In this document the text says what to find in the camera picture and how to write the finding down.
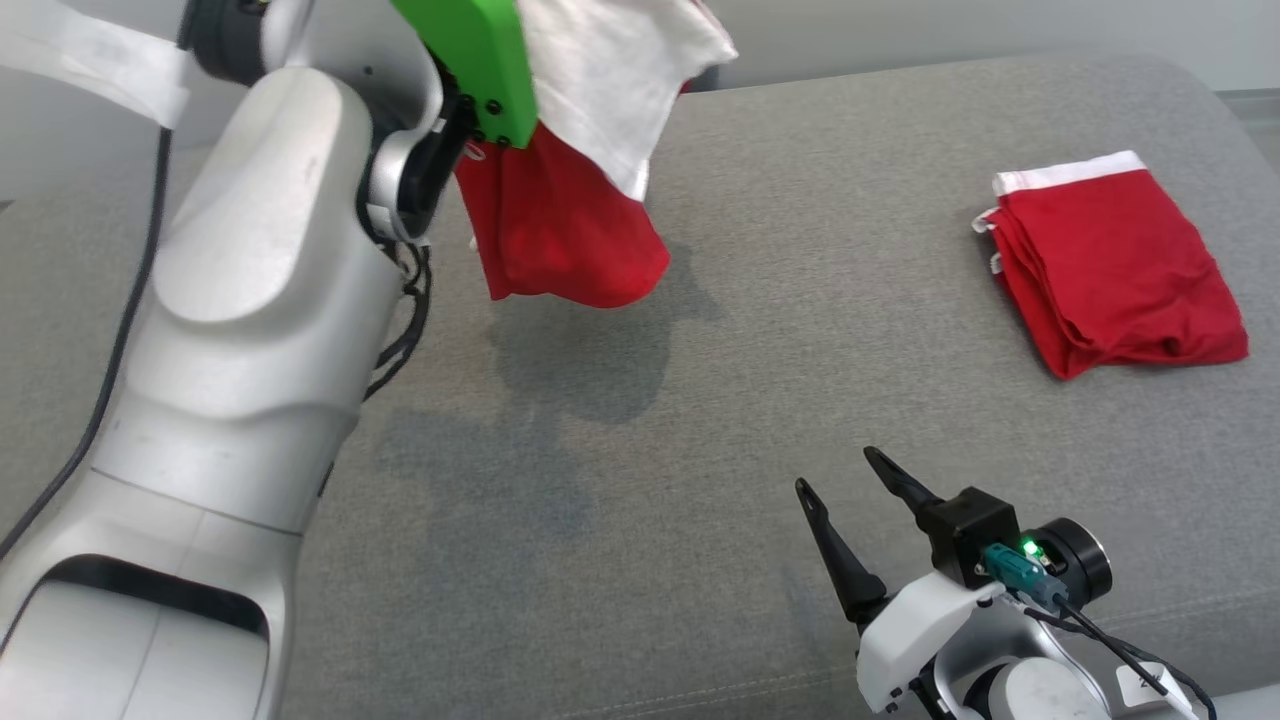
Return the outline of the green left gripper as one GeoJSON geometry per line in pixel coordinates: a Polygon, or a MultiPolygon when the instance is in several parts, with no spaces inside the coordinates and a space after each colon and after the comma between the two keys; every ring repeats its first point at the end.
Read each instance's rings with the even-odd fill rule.
{"type": "Polygon", "coordinates": [[[525,149],[539,120],[516,0],[390,0],[451,78],[429,154],[471,138],[525,149]]]}

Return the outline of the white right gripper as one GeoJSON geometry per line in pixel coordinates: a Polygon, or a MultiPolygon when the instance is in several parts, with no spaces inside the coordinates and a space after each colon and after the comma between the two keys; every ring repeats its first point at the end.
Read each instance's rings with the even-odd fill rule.
{"type": "MultiPolygon", "coordinates": [[[[882,486],[914,518],[943,502],[881,448],[867,446],[864,457],[882,486]]],[[[845,543],[818,493],[804,478],[795,480],[795,491],[844,616],[864,630],[856,661],[858,689],[872,711],[884,712],[893,692],[905,691],[968,623],[978,603],[1002,594],[1005,585],[991,582],[968,589],[933,570],[906,584],[888,603],[884,583],[845,543]]]]}

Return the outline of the red and white basketball jersey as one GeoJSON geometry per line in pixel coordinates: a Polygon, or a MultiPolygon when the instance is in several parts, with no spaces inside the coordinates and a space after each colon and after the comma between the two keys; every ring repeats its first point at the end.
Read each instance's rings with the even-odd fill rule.
{"type": "Polygon", "coordinates": [[[454,177],[492,299],[649,295],[669,251],[644,204],[678,96],[737,50],[704,0],[515,0],[538,127],[471,142],[454,177]]]}

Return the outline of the red shorts with white stripes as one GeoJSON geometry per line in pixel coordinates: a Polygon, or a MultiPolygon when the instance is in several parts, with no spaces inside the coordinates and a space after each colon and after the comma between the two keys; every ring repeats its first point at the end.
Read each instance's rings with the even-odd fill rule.
{"type": "Polygon", "coordinates": [[[1201,366],[1251,352],[1242,311],[1196,225],[1140,156],[1002,170],[973,227],[1048,372],[1201,366]]]}

